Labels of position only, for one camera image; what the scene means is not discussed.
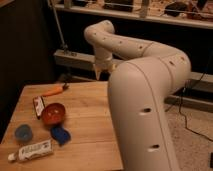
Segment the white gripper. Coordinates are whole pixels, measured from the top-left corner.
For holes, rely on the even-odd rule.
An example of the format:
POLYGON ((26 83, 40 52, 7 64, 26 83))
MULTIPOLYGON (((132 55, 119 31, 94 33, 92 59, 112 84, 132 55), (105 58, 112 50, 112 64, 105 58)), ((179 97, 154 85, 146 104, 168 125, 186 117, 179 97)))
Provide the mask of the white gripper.
POLYGON ((96 80, 100 80, 101 72, 104 70, 112 73, 116 69, 112 54, 108 51, 97 50, 95 52, 94 69, 96 80))

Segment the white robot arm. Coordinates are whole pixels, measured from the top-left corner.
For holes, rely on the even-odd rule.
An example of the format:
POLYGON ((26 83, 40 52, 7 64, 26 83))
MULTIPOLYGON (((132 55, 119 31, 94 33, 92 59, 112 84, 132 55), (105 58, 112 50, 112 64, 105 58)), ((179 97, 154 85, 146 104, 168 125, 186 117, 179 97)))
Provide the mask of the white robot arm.
POLYGON ((164 100, 184 86, 188 56, 159 42, 119 36, 111 21, 90 25, 97 74, 106 70, 108 103, 124 171, 180 171, 164 100))

